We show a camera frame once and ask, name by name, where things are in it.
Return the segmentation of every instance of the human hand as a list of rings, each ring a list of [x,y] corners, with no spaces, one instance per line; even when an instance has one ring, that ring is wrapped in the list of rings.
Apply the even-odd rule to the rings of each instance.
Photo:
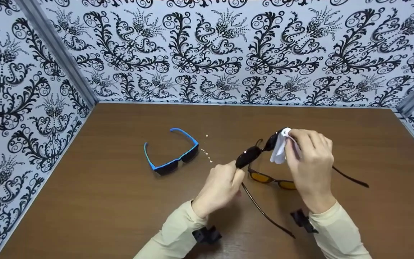
[[[226,206],[238,193],[244,176],[244,171],[235,167],[235,161],[217,164],[210,169],[204,187],[191,204],[194,213],[200,218],[205,218]]]
[[[314,214],[329,210],[336,202],[331,191],[333,142],[317,131],[292,129],[289,132],[301,149],[298,160],[293,142],[285,143],[287,164],[295,186],[306,206]]]

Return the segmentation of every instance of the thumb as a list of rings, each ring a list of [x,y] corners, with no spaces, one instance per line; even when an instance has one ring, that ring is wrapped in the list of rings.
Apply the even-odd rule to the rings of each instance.
[[[289,164],[289,166],[293,166],[294,164],[298,162],[293,145],[294,143],[292,142],[290,138],[287,138],[285,140],[285,156],[286,156],[287,163]]]
[[[234,178],[232,181],[232,187],[235,192],[239,190],[240,184],[244,180],[245,172],[242,169],[236,169],[236,172],[234,174]]]
[[[233,166],[234,168],[236,168],[236,167],[235,167],[235,160],[232,160],[232,161],[231,161],[231,162],[229,162],[228,164],[229,164],[229,165],[231,165],[231,166]]]

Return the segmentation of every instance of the beige sleeve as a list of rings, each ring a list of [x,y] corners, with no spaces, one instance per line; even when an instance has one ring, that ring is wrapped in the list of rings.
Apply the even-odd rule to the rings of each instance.
[[[319,231],[314,237],[326,258],[371,259],[360,240],[359,229],[338,202],[324,213],[309,213],[309,221]]]
[[[163,224],[162,229],[138,252],[134,259],[181,259],[197,243],[192,232],[202,228],[207,219],[199,218],[191,201],[183,203]]]

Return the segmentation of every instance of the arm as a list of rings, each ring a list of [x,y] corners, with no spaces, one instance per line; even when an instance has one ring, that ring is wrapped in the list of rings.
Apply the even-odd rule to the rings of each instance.
[[[358,228],[332,195],[332,141],[305,129],[293,129],[289,134],[298,142],[302,156],[297,159],[293,142],[287,139],[287,163],[310,210],[309,221],[319,232],[314,234],[317,245],[328,259],[371,259]]]
[[[134,259],[180,259],[196,244],[191,234],[202,228],[207,218],[194,213],[191,201],[183,203],[162,225],[162,229],[138,252]]]
[[[314,238],[326,258],[371,259],[359,229],[338,202],[323,213],[309,213],[309,221],[319,231]]]
[[[177,208],[134,259],[184,258],[196,244],[192,232],[204,227],[210,213],[223,208],[235,197],[244,175],[241,169],[236,169],[235,161],[212,168],[194,201]]]

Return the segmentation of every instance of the black clamp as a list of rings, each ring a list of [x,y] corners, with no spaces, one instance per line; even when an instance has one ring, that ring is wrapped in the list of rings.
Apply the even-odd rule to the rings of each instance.
[[[317,231],[312,226],[312,224],[309,222],[309,217],[304,216],[304,213],[303,213],[302,209],[296,210],[296,211],[290,213],[290,215],[292,215],[292,218],[294,219],[295,223],[299,227],[304,227],[304,229],[306,230],[307,233],[317,233],[317,234],[319,234],[319,231]]]
[[[212,226],[209,230],[203,227],[197,231],[193,231],[192,234],[198,243],[207,243],[209,245],[216,243],[221,238],[221,234],[215,226]]]

